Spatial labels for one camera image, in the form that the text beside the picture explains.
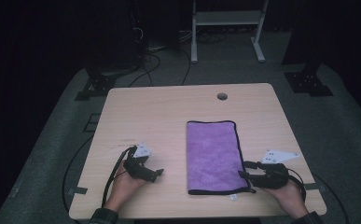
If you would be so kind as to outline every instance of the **person's right hand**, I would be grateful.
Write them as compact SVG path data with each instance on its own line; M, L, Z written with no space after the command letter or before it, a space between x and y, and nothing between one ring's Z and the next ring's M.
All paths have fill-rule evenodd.
M309 214L299 190L299 186L292 180L280 189L264 189L272 195L282 209L294 219L299 219Z

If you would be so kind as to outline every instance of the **white shelf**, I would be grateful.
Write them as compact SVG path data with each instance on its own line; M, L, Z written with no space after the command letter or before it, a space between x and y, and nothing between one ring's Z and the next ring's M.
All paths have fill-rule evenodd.
M261 11L197 12L196 25L245 25L258 24Z

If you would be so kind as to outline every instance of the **dark background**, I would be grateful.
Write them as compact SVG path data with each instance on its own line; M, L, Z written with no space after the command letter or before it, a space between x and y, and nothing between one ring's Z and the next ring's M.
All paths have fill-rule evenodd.
M0 0L0 206L62 91L86 62L138 64L143 54L133 41L135 24L171 45L179 29L190 29L190 0L135 3ZM259 7L256 1L199 1L206 9L233 6ZM290 28L284 63L305 63L316 53L361 105L361 1L271 0L264 29Z

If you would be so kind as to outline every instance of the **wooden table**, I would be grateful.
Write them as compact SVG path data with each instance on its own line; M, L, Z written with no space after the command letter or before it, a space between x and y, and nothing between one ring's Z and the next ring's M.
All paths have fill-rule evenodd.
M217 99L225 93L227 100ZM237 124L243 158L259 161L267 149L297 152L285 162L305 183L314 183L299 144L270 84L113 89L108 93L90 152L70 208L74 219L90 218L101 205L104 185L120 153L145 143L151 170L165 169L152 184L141 188L123 207L122 218L265 217L285 213L266 192L229 196L187 194L186 124L189 120L233 120ZM322 215L326 205L317 189L308 190L306 205Z

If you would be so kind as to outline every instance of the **hole in table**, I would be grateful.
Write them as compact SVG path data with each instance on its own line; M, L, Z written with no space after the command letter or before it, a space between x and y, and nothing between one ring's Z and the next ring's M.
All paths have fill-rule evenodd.
M217 95L217 99L221 100L221 101L224 101L224 100L227 100L229 97L223 93L223 92L220 92L218 95Z

